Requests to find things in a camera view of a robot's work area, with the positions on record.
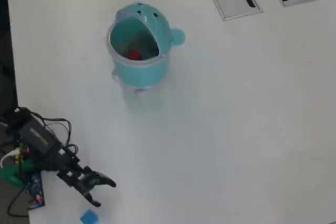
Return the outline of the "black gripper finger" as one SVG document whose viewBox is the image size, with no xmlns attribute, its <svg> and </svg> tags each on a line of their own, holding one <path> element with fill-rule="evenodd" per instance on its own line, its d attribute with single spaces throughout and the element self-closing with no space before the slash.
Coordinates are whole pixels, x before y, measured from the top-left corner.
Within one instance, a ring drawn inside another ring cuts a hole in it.
<svg viewBox="0 0 336 224">
<path fill-rule="evenodd" d="M 101 203 L 99 201 L 96 201 L 93 199 L 90 191 L 94 188 L 94 186 L 91 186 L 91 187 L 80 187 L 78 186 L 77 187 L 77 191 L 79 191 L 84 197 L 85 199 L 91 203 L 93 206 L 95 207 L 100 207 L 101 206 Z"/>
<path fill-rule="evenodd" d="M 116 188 L 116 182 L 111 178 L 107 177 L 103 173 L 92 171 L 87 174 L 84 179 L 83 183 L 86 186 L 96 186 L 96 185 L 109 185 L 113 188 Z"/>
</svg>

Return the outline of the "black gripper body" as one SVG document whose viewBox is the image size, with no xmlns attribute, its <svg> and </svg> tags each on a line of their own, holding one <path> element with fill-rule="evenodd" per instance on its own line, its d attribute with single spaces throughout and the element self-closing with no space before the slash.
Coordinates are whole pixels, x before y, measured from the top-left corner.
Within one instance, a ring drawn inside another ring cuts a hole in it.
<svg viewBox="0 0 336 224">
<path fill-rule="evenodd" d="M 82 183 L 84 169 L 79 165 L 74 167 L 60 166 L 58 168 L 58 177 L 69 187 L 75 188 L 80 193 L 85 193 L 85 187 Z"/>
</svg>

